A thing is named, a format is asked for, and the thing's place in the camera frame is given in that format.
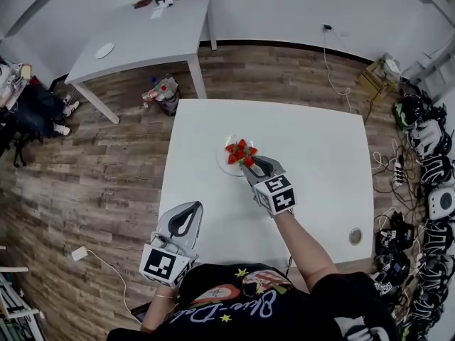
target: bracelet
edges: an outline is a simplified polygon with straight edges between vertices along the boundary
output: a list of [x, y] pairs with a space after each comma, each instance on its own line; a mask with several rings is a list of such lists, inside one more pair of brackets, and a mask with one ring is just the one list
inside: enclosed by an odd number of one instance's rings
[[169, 297], [169, 296], [162, 296], [161, 294], [155, 294], [155, 297], [170, 298], [170, 299], [173, 299], [173, 298], [174, 298], [174, 297]]

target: red strawberry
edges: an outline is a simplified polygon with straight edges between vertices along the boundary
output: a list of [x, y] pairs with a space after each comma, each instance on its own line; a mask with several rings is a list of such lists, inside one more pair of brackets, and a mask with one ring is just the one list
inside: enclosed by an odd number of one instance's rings
[[248, 148], [248, 150], [250, 151], [250, 155], [253, 156], [257, 153], [257, 149], [256, 148], [253, 148], [252, 146], [250, 146]]
[[237, 161], [238, 161], [238, 159], [234, 154], [229, 154], [229, 159], [227, 160], [227, 164], [234, 164]]
[[244, 139], [240, 139], [240, 141], [237, 144], [237, 147], [242, 151], [247, 147], [247, 142]]
[[234, 153], [235, 151], [235, 144], [229, 144], [228, 146], [226, 146], [225, 148], [229, 153]]
[[237, 159], [242, 159], [245, 157], [245, 152], [243, 150], [238, 150], [235, 152], [235, 156], [237, 157]]
[[251, 168], [252, 165], [255, 164], [255, 160], [253, 158], [251, 158], [250, 156], [248, 156], [243, 160], [243, 164], [245, 164], [247, 167]]

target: black t-shirt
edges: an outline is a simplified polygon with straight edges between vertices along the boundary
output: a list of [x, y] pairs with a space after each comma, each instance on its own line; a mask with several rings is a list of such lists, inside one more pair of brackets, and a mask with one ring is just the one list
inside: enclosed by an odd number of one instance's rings
[[264, 264], [206, 264], [185, 275], [176, 311], [153, 333], [117, 329], [107, 339], [164, 340], [189, 335], [244, 338], [275, 336], [279, 331], [283, 337], [294, 334], [303, 340], [344, 340], [343, 330], [353, 323], [370, 330], [380, 328], [389, 340], [398, 340], [390, 312], [364, 273], [326, 276], [309, 295]]

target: square white table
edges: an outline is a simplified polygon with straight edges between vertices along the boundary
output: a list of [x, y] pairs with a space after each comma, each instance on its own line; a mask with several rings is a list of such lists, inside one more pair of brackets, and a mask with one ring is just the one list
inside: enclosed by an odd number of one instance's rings
[[[231, 134], [253, 140], [282, 164], [294, 185], [296, 218], [334, 262], [371, 256], [373, 183], [362, 117], [270, 102], [183, 99], [159, 214], [202, 202], [198, 261], [286, 266], [289, 260], [274, 221], [253, 201], [246, 179], [222, 172], [216, 163], [216, 148]], [[362, 239], [352, 245], [349, 235], [356, 228]]]
[[[212, 49], [217, 48], [210, 0], [178, 0], [164, 9], [161, 17], [151, 19], [155, 6], [152, 2], [134, 9], [131, 4], [108, 14], [66, 78], [65, 83], [72, 84], [115, 124], [119, 123], [117, 115], [82, 82], [132, 68], [187, 61], [198, 98], [207, 98], [198, 49], [206, 21]], [[95, 58], [95, 53], [108, 43], [114, 44], [112, 52], [104, 58]]]

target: star print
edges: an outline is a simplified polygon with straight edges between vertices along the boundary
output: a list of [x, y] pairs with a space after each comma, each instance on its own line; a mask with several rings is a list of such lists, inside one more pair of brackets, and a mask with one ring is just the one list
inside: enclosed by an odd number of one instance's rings
[[230, 319], [230, 316], [229, 315], [223, 315], [221, 318], [221, 322], [227, 322], [227, 321], [232, 321]]
[[236, 273], [236, 276], [237, 276], [237, 277], [239, 277], [239, 276], [244, 276], [244, 275], [248, 274], [248, 272], [247, 272], [247, 269], [246, 269], [246, 268], [245, 268], [245, 269], [243, 269], [243, 270], [241, 270], [241, 269], [238, 269], [238, 271], [239, 271], [239, 272], [238, 272], [238, 273]]

